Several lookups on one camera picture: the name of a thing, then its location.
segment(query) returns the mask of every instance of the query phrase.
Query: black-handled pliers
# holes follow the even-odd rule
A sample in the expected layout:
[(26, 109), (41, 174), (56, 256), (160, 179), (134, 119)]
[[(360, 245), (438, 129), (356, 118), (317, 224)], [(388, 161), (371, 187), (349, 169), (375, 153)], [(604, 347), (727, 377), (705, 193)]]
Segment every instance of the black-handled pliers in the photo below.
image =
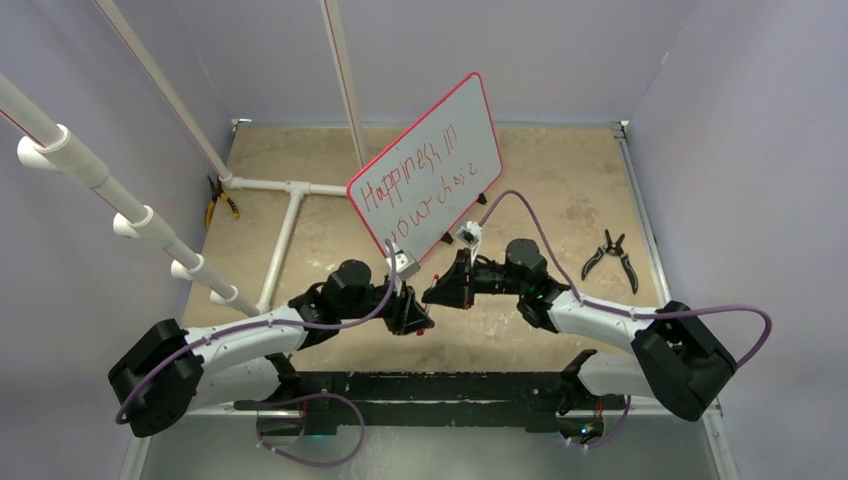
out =
[(594, 255), (592, 255), (592, 258), (586, 262), (586, 265), (583, 265), (583, 270), (580, 271), (580, 278), (586, 280), (586, 275), (589, 275), (589, 270), (601, 261), (604, 254), (613, 255), (621, 259), (621, 266), (624, 267), (624, 273), (627, 274), (627, 279), (630, 280), (630, 288), (633, 289), (633, 293), (636, 293), (636, 291), (639, 290), (639, 278), (636, 277), (636, 271), (633, 270), (633, 266), (630, 265), (630, 257), (624, 252), (624, 249), (621, 248), (621, 242), (624, 241), (624, 234), (622, 233), (615, 243), (613, 243), (612, 237), (609, 235), (609, 230), (604, 230), (604, 235), (607, 237), (606, 243), (598, 247), (598, 250)]

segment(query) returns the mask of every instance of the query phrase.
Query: red whiteboard frame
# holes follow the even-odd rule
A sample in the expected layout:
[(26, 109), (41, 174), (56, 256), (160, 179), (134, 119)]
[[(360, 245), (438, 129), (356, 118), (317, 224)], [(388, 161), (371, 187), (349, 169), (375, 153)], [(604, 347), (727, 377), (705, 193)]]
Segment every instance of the red whiteboard frame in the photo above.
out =
[[(386, 154), (389, 150), (391, 150), (392, 148), (394, 148), (394, 146), (395, 146), (395, 145), (397, 145), (397, 143), (398, 143), (398, 142), (400, 142), (401, 140), (403, 140), (403, 138), (404, 138), (404, 137), (406, 137), (406, 135), (407, 135), (410, 131), (412, 131), (412, 129), (414, 129), (415, 127), (417, 127), (417, 126), (418, 126), (418, 124), (419, 124), (419, 123), (421, 123), (421, 122), (422, 122), (425, 118), (427, 118), (427, 117), (428, 117), (431, 113), (433, 113), (433, 111), (434, 111), (436, 108), (438, 108), (438, 107), (439, 107), (439, 105), (441, 105), (442, 103), (444, 103), (444, 102), (445, 102), (445, 100), (447, 100), (447, 99), (448, 99), (451, 95), (453, 95), (453, 92), (457, 91), (457, 90), (459, 89), (459, 87), (463, 86), (463, 85), (465, 84), (465, 82), (467, 82), (468, 80), (470, 80), (472, 77), (477, 77), (477, 79), (480, 81), (480, 89), (481, 89), (481, 90), (483, 90), (483, 101), (486, 103), (486, 113), (487, 113), (487, 114), (488, 114), (488, 116), (489, 116), (489, 125), (491, 125), (491, 126), (492, 126), (492, 136), (495, 138), (495, 147), (496, 147), (496, 148), (497, 148), (497, 150), (498, 150), (498, 160), (501, 162), (501, 170), (500, 170), (500, 172), (498, 172), (498, 174), (495, 176), (495, 178), (493, 178), (493, 179), (492, 179), (491, 183), (489, 183), (489, 185), (487, 185), (487, 186), (486, 186), (486, 188), (484, 189), (484, 191), (485, 191), (485, 190), (488, 190), (488, 189), (489, 189), (489, 188), (490, 188), (490, 187), (491, 187), (491, 186), (492, 186), (492, 185), (493, 185), (493, 184), (494, 184), (494, 183), (498, 180), (498, 178), (500, 178), (501, 174), (503, 173), (503, 156), (501, 155), (501, 146), (500, 146), (500, 144), (498, 143), (498, 136), (497, 136), (497, 133), (495, 132), (495, 122), (492, 120), (492, 111), (489, 109), (489, 98), (486, 96), (486, 87), (485, 87), (485, 85), (483, 84), (483, 77), (481, 77), (481, 76), (480, 76), (480, 74), (479, 74), (478, 72), (471, 72), (471, 73), (469, 73), (468, 75), (466, 75), (466, 76), (465, 76), (465, 78), (463, 78), (463, 79), (462, 79), (459, 83), (457, 83), (457, 84), (456, 84), (456, 86), (454, 86), (454, 87), (453, 87), (453, 88), (452, 88), (452, 89), (451, 89), (448, 93), (446, 93), (444, 97), (442, 97), (441, 99), (439, 99), (439, 101), (438, 101), (438, 102), (436, 102), (436, 104), (435, 104), (435, 105), (433, 105), (432, 107), (430, 107), (430, 109), (429, 109), (429, 110), (427, 110), (427, 113), (425, 113), (424, 115), (422, 115), (422, 116), (421, 116), (421, 118), (419, 118), (418, 120), (416, 120), (416, 121), (415, 121), (415, 123), (413, 123), (412, 125), (410, 125), (409, 127), (407, 127), (407, 129), (406, 129), (406, 130), (404, 130), (404, 131), (403, 131), (403, 133), (401, 133), (401, 134), (400, 134), (400, 136), (399, 136), (398, 138), (396, 138), (396, 139), (395, 139), (395, 141), (393, 141), (393, 142), (392, 142), (392, 143), (390, 143), (390, 144), (389, 144), (386, 148), (384, 148), (382, 152), (380, 152), (380, 153), (379, 153), (376, 157), (374, 157), (374, 158), (373, 158), (370, 162), (368, 162), (368, 165), (365, 165), (364, 167), (362, 167), (362, 170), (360, 170), (359, 172), (357, 172), (357, 173), (356, 173), (356, 175), (354, 175), (354, 176), (353, 176), (353, 178), (351, 178), (351, 179), (350, 179), (350, 181), (349, 181), (349, 182), (347, 182), (347, 189), (346, 189), (346, 192), (347, 192), (347, 199), (348, 199), (348, 200), (350, 201), (350, 203), (353, 205), (353, 208), (356, 210), (357, 215), (359, 215), (359, 218), (362, 220), (362, 223), (365, 225), (365, 228), (368, 230), (368, 233), (371, 235), (371, 239), (373, 239), (373, 240), (374, 240), (374, 244), (375, 244), (375, 245), (377, 245), (377, 248), (379, 248), (379, 249), (380, 249), (380, 252), (381, 252), (381, 253), (383, 253), (383, 256), (386, 256), (386, 251), (385, 251), (385, 249), (383, 248), (383, 245), (380, 243), (380, 241), (379, 241), (379, 240), (377, 240), (377, 236), (374, 234), (374, 231), (373, 231), (373, 230), (371, 230), (371, 226), (370, 226), (370, 225), (368, 225), (368, 222), (365, 220), (365, 216), (362, 214), (362, 211), (361, 211), (361, 210), (359, 209), (359, 207), (356, 205), (356, 202), (354, 202), (354, 201), (353, 201), (353, 196), (352, 196), (352, 195), (351, 195), (351, 193), (350, 193), (350, 189), (351, 189), (351, 187), (353, 186), (354, 182), (356, 182), (356, 180), (357, 180), (360, 176), (362, 176), (362, 174), (363, 174), (363, 173), (365, 173), (365, 172), (366, 172), (369, 168), (371, 168), (371, 166), (373, 166), (375, 163), (377, 163), (377, 161), (378, 161), (378, 160), (380, 160), (381, 158), (383, 158), (383, 155), (385, 155), (385, 154)], [(470, 204), (470, 205), (468, 205), (468, 207), (466, 207), (466, 209), (462, 212), (462, 214), (460, 214), (460, 215), (459, 215), (459, 216), (458, 216), (458, 217), (457, 217), (457, 218), (453, 221), (453, 223), (451, 223), (451, 224), (448, 226), (448, 231), (451, 231), (451, 230), (453, 229), (454, 225), (456, 225), (456, 222), (458, 222), (458, 221), (459, 221), (462, 217), (464, 217), (464, 216), (465, 216), (465, 214), (467, 214), (467, 213), (468, 213), (468, 211), (469, 211), (469, 210), (471, 210), (471, 207), (473, 207), (475, 203), (476, 203), (476, 201), (472, 201), (472, 202), (471, 202), (471, 204)], [(432, 252), (432, 251), (433, 251), (433, 249), (436, 247), (436, 245), (438, 245), (438, 244), (439, 244), (439, 241), (440, 241), (440, 240), (436, 240), (436, 242), (435, 242), (433, 245), (431, 245), (429, 249), (427, 249), (427, 252), (425, 252), (425, 253), (424, 253), (424, 255), (422, 255), (422, 256), (421, 256), (421, 258), (416, 258), (415, 260), (416, 260), (416, 261), (418, 261), (418, 262), (421, 262), (422, 260), (424, 260), (425, 258), (427, 258), (427, 255), (429, 255), (429, 254), (430, 254), (430, 252)]]

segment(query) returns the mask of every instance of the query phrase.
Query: vertical pole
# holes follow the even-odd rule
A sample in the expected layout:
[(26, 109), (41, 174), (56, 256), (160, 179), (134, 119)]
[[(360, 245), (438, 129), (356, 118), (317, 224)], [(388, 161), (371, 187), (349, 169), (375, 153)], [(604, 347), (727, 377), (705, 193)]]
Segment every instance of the vertical pole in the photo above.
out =
[(215, 147), (209, 143), (209, 139), (203, 134), (203, 130), (200, 129), (197, 122), (194, 121), (194, 117), (191, 116), (188, 108), (186, 108), (185, 104), (182, 100), (180, 100), (180, 97), (177, 95), (174, 87), (172, 87), (168, 79), (165, 78), (165, 74), (162, 73), (162, 69), (159, 68), (159, 65), (156, 64), (155, 60), (153, 60), (150, 52), (148, 52), (144, 47), (144, 44), (141, 43), (141, 39), (135, 34), (135, 31), (133, 31), (132, 27), (127, 22), (127, 19), (124, 18), (124, 15), (115, 5), (115, 2), (112, 0), (94, 0), (94, 3), (103, 13), (103, 16), (106, 17), (106, 20), (112, 25), (112, 28), (115, 29), (118, 37), (127, 46), (130, 53), (132, 53), (141, 65), (144, 72), (147, 73), (147, 76), (150, 77), (150, 80), (156, 88), (159, 89), (159, 93), (165, 97), (165, 100), (167, 100), (168, 104), (171, 105), (171, 108), (174, 109), (174, 113), (177, 115), (177, 118), (180, 119), (186, 130), (188, 130), (188, 133), (192, 136), (192, 138), (194, 138), (194, 141), (197, 142), (197, 146), (200, 147), (200, 150), (206, 155), (206, 158), (209, 159), (209, 163), (212, 164), (212, 167), (218, 173), (218, 177), (221, 178), (221, 182), (229, 187), (230, 182), (233, 180), (232, 172), (230, 172), (227, 166), (224, 165), (224, 161), (221, 160), (220, 155), (218, 155), (218, 152), (215, 151)]
[(327, 27), (327, 37), (330, 40), (330, 49), (333, 52), (333, 60), (336, 62), (336, 74), (339, 76), (339, 87), (342, 90), (342, 99), (347, 112), (347, 121), (350, 124), (350, 133), (353, 136), (353, 145), (356, 148), (356, 158), (359, 167), (364, 167), (371, 157), (365, 146), (365, 131), (362, 129), (362, 119), (359, 116), (359, 108), (356, 105), (356, 94), (353, 88), (353, 74), (350, 70), (350, 61), (347, 55), (344, 32), (342, 31), (342, 17), (339, 12), (338, 0), (320, 0), (321, 10), (324, 12), (324, 24)]

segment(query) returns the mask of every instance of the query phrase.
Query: cable connector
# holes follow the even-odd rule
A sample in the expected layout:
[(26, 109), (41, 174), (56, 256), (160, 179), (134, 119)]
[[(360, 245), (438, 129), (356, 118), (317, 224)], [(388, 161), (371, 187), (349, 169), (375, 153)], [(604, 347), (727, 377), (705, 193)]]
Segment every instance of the cable connector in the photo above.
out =
[(471, 249), (471, 263), (477, 259), (477, 252), (483, 243), (483, 227), (475, 221), (469, 220), (456, 229), (456, 236)]
[[(395, 272), (398, 282), (405, 282), (421, 270), (421, 265), (418, 264), (415, 258), (401, 250), (395, 242), (392, 242), (392, 249), (395, 251)], [(389, 268), (392, 267), (391, 258), (386, 257), (386, 263), (389, 265)]]

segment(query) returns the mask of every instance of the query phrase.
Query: whiteboard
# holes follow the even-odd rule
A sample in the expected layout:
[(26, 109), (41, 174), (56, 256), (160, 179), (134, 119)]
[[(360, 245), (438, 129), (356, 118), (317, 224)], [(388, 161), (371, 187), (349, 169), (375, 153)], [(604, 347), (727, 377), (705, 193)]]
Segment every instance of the whiteboard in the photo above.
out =
[(347, 196), (384, 254), (390, 239), (420, 262), (502, 171), (472, 72), (353, 177)]

